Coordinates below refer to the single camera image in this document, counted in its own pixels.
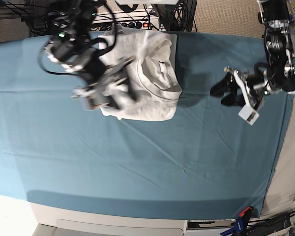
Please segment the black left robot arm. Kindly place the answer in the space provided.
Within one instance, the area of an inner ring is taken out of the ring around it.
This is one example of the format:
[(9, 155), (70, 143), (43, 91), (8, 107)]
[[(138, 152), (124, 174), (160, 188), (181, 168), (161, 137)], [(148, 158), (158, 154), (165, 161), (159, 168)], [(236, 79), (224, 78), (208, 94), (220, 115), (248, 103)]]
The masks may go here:
[(267, 61), (255, 63), (252, 74), (225, 68), (226, 76), (210, 89), (224, 106), (248, 105), (257, 111), (265, 95), (295, 93), (295, 21), (290, 1), (260, 0), (258, 5)]

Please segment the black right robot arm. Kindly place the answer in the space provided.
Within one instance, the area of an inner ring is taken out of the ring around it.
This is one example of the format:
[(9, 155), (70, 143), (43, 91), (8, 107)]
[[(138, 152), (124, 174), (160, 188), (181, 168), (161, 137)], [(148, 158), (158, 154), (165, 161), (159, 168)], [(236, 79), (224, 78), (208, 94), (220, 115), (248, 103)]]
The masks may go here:
[(118, 39), (115, 17), (112, 18), (112, 44), (102, 37), (91, 38), (89, 34), (88, 28), (102, 6), (112, 13), (104, 0), (73, 1), (70, 9), (54, 20), (54, 32), (41, 52), (63, 67), (63, 76), (76, 76), (84, 81), (84, 87), (74, 88), (72, 98), (84, 100), (87, 110), (103, 106), (119, 110), (121, 107), (115, 99), (117, 86), (125, 90), (131, 100), (138, 99), (126, 69), (135, 58), (120, 58), (114, 65), (105, 65), (100, 60), (116, 46)]

